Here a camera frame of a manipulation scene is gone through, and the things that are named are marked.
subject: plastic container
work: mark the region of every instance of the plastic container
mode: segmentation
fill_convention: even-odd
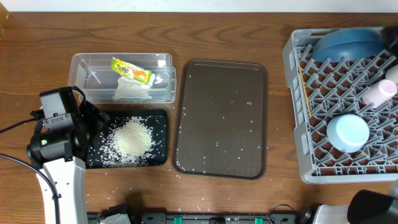
[[[397,93],[397,85],[390,80],[381,80],[371,86],[370,91],[363,95],[363,101],[368,105],[373,103],[372,108],[378,108],[390,100]]]
[[[396,57],[382,50],[371,58],[316,62],[312,58],[313,46],[338,30],[295,30],[282,51],[286,84],[292,94],[300,177],[307,184],[395,181],[398,179],[398,96],[377,109],[366,105],[362,96],[397,63]],[[297,68],[299,63],[311,118]],[[358,152],[340,152],[332,147],[326,135],[330,120],[342,114],[358,115],[370,128],[369,140]]]
[[[152,88],[117,90],[120,75],[111,70],[113,57],[152,70],[156,75]],[[172,103],[177,87],[172,56],[152,53],[76,54],[72,58],[68,84],[83,90],[92,103]]]
[[[356,152],[369,139],[369,127],[359,116],[345,114],[333,118],[326,129],[330,143],[341,152]]]

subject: rice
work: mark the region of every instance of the rice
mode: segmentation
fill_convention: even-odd
[[[106,142],[100,148],[103,151],[103,167],[137,166],[155,157],[150,153],[155,145],[152,128],[147,128],[143,121],[140,117],[125,118],[123,126],[111,128],[109,136],[103,138]]]

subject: plastic tray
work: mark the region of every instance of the plastic tray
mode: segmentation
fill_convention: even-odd
[[[384,78],[385,71],[397,60],[383,50],[357,61],[314,61],[312,47],[324,35],[337,30],[295,30],[282,52],[294,107],[300,177],[307,184],[394,181],[398,179],[398,96],[378,109],[366,106],[361,97],[371,84]],[[303,69],[311,119],[298,63]],[[347,113],[362,117],[371,130],[366,145],[352,154],[338,151],[326,137],[327,123]]]
[[[152,70],[156,75],[152,88],[116,90],[120,75],[111,70],[113,57]],[[92,103],[172,103],[177,87],[171,55],[152,53],[76,54],[72,58],[68,84],[83,90]]]
[[[184,174],[260,178],[266,170],[266,69],[192,60],[182,86],[174,168]]]

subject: white wall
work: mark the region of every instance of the white wall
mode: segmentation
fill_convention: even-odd
[[[398,0],[0,0],[10,12],[398,12]]]

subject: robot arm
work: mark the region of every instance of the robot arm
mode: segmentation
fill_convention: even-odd
[[[83,100],[78,106],[73,90]],[[27,146],[32,165],[48,177],[57,191],[60,223],[87,224],[85,174],[88,149],[109,116],[86,101],[77,87],[40,94],[43,109],[33,111],[39,122]],[[37,176],[43,193],[46,224],[55,223],[53,193]]]
[[[360,190],[350,205],[320,205],[312,224],[398,223],[398,180],[389,195]]]
[[[87,224],[85,203],[85,163],[73,157],[72,161],[57,159],[43,164],[40,170],[53,183],[59,195],[61,223]],[[45,222],[55,223],[53,195],[43,178],[37,176],[42,189]]]

